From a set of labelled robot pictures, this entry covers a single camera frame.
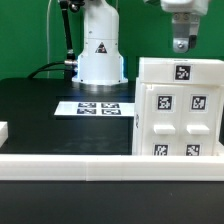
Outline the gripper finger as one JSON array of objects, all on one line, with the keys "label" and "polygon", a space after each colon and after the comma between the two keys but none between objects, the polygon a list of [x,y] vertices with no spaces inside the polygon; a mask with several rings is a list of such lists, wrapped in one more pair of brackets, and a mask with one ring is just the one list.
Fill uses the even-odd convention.
[{"label": "gripper finger", "polygon": [[196,47],[198,31],[200,26],[200,16],[197,14],[188,14],[188,48]]},{"label": "gripper finger", "polygon": [[189,49],[190,14],[177,12],[172,16],[173,50],[185,53]]}]

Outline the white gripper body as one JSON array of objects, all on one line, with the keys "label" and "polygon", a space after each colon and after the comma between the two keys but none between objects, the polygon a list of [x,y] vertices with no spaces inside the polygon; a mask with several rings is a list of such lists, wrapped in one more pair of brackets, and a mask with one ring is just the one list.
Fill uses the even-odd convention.
[{"label": "white gripper body", "polygon": [[161,7],[166,12],[187,12],[206,15],[209,0],[161,0]]}]

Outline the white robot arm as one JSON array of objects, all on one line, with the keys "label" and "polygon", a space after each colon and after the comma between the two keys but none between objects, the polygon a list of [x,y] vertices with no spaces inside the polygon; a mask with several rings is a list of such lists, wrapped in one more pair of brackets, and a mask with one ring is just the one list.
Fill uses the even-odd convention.
[{"label": "white robot arm", "polygon": [[[185,53],[194,48],[200,17],[210,0],[143,0],[172,13],[173,50]],[[106,0],[84,0],[84,49],[77,59],[73,83],[92,86],[126,84],[123,57],[118,50],[119,14]]]}]

